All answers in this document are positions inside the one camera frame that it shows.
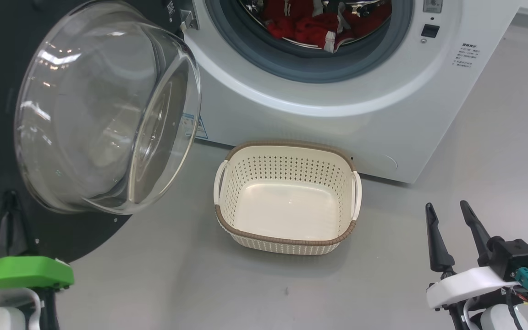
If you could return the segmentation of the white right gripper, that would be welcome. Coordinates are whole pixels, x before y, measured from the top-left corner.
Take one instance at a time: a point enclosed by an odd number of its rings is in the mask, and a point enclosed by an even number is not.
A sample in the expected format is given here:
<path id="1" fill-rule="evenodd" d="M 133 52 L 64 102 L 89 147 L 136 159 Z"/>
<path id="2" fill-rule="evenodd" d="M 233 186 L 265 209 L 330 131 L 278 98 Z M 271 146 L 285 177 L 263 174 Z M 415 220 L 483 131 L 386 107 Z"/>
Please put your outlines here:
<path id="1" fill-rule="evenodd" d="M 503 280 L 492 268 L 486 267 L 490 263 L 491 252 L 487 244 L 491 236 L 466 200 L 460 201 L 460 207 L 465 223 L 471 229 L 480 267 L 449 276 L 430 286 L 427 289 L 427 305 L 430 309 L 475 298 L 503 287 L 519 285 L 515 280 Z M 425 215 L 430 268 L 433 272 L 453 273 L 455 260 L 448 253 L 438 228 L 436 211 L 431 203 L 425 205 Z"/>

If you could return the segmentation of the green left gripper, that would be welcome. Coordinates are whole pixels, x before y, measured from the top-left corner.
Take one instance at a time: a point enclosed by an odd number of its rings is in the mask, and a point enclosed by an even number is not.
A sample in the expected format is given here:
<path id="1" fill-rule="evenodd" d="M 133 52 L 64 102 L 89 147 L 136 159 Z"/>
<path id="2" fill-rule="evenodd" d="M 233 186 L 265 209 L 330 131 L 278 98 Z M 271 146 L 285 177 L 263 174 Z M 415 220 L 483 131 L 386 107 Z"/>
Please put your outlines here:
<path id="1" fill-rule="evenodd" d="M 8 256 L 13 238 L 13 206 L 15 256 Z M 46 256 L 25 256 L 33 254 L 26 219 L 17 193 L 5 192 L 0 215 L 0 289 L 65 288 L 75 284 L 70 265 Z"/>

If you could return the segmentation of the white front-load washing machine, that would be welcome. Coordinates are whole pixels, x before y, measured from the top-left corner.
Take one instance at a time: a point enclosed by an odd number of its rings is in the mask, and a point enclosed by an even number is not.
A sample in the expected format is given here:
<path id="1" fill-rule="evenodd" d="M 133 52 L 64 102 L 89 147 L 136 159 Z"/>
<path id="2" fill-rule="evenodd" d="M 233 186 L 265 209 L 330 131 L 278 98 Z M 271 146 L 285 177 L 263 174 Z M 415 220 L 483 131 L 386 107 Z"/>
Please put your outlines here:
<path id="1" fill-rule="evenodd" d="M 261 17 L 265 0 L 238 1 L 248 17 L 268 32 Z M 377 1 L 322 0 L 325 12 L 336 12 L 342 24 L 340 13 L 346 3 Z M 413 183 L 521 0 L 443 0 L 441 13 L 423 12 L 423 0 L 414 0 L 411 25 L 394 54 L 360 77 L 333 83 L 289 81 L 259 69 L 226 43 L 204 0 L 180 0 L 180 4 L 184 39 L 201 70 L 200 117 L 208 142 L 237 146 L 291 139 L 327 144 L 344 150 L 361 173 Z M 440 26 L 436 38 L 421 36 L 425 24 Z M 471 68 L 452 65 L 462 43 L 480 50 Z"/>

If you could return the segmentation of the cream basket with brown rim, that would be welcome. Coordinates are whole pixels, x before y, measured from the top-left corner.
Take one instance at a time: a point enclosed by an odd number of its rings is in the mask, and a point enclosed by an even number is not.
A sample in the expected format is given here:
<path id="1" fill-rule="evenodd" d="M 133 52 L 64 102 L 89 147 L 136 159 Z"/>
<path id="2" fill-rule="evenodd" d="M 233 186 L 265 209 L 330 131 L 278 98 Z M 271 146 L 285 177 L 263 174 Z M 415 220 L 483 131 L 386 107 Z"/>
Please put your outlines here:
<path id="1" fill-rule="evenodd" d="M 241 246 L 270 253 L 324 255 L 354 228 L 363 187 L 341 150 L 300 141 L 243 143 L 220 163 L 214 211 Z"/>

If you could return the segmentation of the black text label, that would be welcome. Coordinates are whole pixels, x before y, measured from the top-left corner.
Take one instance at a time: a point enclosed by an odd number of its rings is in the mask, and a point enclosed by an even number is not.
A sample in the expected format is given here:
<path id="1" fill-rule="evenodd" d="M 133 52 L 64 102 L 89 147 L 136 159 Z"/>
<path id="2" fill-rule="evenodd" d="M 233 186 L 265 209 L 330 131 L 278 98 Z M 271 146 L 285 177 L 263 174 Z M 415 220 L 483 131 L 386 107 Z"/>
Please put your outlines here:
<path id="1" fill-rule="evenodd" d="M 460 68 L 471 68 L 480 55 L 475 44 L 462 43 L 453 55 L 452 65 Z"/>

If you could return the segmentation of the blue energy label sticker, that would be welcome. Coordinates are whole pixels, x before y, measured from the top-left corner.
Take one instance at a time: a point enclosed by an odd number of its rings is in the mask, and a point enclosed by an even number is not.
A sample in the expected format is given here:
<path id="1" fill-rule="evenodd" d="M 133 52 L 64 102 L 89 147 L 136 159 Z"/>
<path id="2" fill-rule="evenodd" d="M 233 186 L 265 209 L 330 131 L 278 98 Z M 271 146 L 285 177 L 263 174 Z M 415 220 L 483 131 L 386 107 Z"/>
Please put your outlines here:
<path id="1" fill-rule="evenodd" d="M 207 131 L 205 130 L 203 120 L 200 116 L 196 118 L 195 115 L 183 113 L 181 123 L 187 136 L 190 136 L 191 133 L 195 132 L 196 138 L 208 140 Z"/>

